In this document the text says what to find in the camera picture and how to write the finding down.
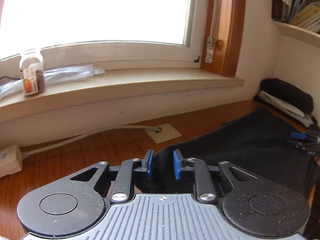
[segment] black cloth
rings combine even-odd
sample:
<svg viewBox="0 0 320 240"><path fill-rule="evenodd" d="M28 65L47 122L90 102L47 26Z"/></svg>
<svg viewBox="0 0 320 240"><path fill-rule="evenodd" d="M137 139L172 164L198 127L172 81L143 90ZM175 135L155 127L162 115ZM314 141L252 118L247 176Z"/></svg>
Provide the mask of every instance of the black cloth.
<svg viewBox="0 0 320 240"><path fill-rule="evenodd" d="M305 114L311 114L313 111L313 99L310 94L280 79L270 78L262 80L260 90L288 102Z"/></svg>
<svg viewBox="0 0 320 240"><path fill-rule="evenodd" d="M172 151L179 149L184 158L203 159L208 165L230 161L307 198L320 176L320 167L311 156L300 154L287 142L295 131L292 125L259 106L208 134L162 149L154 159L153 182L137 186L150 193L192 192L190 184L174 180Z"/></svg>

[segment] gray grooved plate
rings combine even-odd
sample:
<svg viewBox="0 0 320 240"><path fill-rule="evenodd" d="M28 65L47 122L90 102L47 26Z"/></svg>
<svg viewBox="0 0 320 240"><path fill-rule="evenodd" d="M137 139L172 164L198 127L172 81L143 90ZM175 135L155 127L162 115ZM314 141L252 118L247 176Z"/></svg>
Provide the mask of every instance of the gray grooved plate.
<svg viewBox="0 0 320 240"><path fill-rule="evenodd" d="M27 234L23 239L42 238ZM107 215L95 227L67 239L254 240L259 238L233 228L223 219L216 206L198 203L191 194L137 194L128 203L111 206ZM296 234L281 239L305 238Z"/></svg>

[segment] window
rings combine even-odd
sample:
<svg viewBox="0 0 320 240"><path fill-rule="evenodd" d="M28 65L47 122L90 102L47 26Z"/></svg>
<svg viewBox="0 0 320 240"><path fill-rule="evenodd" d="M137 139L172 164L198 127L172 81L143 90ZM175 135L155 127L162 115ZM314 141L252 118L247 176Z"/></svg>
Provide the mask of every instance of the window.
<svg viewBox="0 0 320 240"><path fill-rule="evenodd" d="M245 0L209 0L201 68L221 76L236 75L244 27ZM213 37L213 60L205 61L207 38Z"/></svg>
<svg viewBox="0 0 320 240"><path fill-rule="evenodd" d="M17 54L35 47L46 68L200 67L206 11L207 0L4 0L0 71L17 75Z"/></svg>

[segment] folded clothes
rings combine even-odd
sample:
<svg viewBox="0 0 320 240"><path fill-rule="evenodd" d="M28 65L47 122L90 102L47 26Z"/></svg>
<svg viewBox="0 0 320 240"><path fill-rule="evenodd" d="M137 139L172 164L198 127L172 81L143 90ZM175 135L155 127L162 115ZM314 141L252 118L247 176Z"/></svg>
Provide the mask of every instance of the folded clothes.
<svg viewBox="0 0 320 240"><path fill-rule="evenodd" d="M260 96L259 96L259 94L257 94L257 95L253 98L253 100L255 100L255 101L259 102L259 103L262 103L262 104L264 104L264 105L266 105L266 106L268 106L268 107L270 107L271 109L275 110L275 111L278 112L278 113L283 114L284 116L286 116L287 118L291 119L292 121L300 124L301 126L304 126L304 127L308 128L308 130L313 130L313 131L319 131L319 130L320 130L320 128L319 128L319 126L318 126L318 121L317 121L312 115L308 115L308 116L311 118L311 121L313 122L313 124L312 124L312 125L309 125L309 126L307 127L307 126L305 126L307 123L299 121L297 118L292 117L290 114L285 113L283 110L280 110L279 108L275 107L274 105L272 105L272 104L266 102L265 100L261 99Z"/></svg>
<svg viewBox="0 0 320 240"><path fill-rule="evenodd" d="M310 115L313 111L313 99L310 94L280 79L262 80L260 90L295 106L305 114Z"/></svg>
<svg viewBox="0 0 320 240"><path fill-rule="evenodd" d="M282 108L285 108L286 110L290 111L293 114L297 114L301 117L304 117L305 114L298 108L296 108L295 106L289 104L288 102L285 102L279 98L276 98L270 94L268 94L265 91L260 91L261 97L265 97L268 98L268 100L271 100L275 105L278 105Z"/></svg>
<svg viewBox="0 0 320 240"><path fill-rule="evenodd" d="M265 102L267 102L270 105L273 105L274 107L278 108L279 110L281 110L282 112L284 112L285 114L293 117L294 119L298 120L300 123L302 123L305 127L310 127L311 125L313 125L313 121L311 120L310 115L308 114L304 114L303 112L301 112L299 109L295 108L294 106L290 105L287 102L284 102L278 98L275 98L271 95L269 95L267 92L265 91L260 91L258 96Z"/></svg>

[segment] window frame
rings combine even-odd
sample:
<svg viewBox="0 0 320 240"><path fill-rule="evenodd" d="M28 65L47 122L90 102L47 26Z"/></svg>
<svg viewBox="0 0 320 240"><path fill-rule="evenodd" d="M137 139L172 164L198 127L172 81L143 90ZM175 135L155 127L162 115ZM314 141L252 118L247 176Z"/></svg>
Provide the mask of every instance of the window frame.
<svg viewBox="0 0 320 240"><path fill-rule="evenodd" d="M45 69L68 65L99 65L105 70L145 67L199 68L208 0L195 0L190 46L132 41L87 41L42 48ZM18 76L19 54L0 62L2 75Z"/></svg>
<svg viewBox="0 0 320 240"><path fill-rule="evenodd" d="M209 0L201 68L225 77L234 77L240 56L246 0L218 0L220 10L216 26L213 62L206 63L206 38L210 33L213 0Z"/></svg>

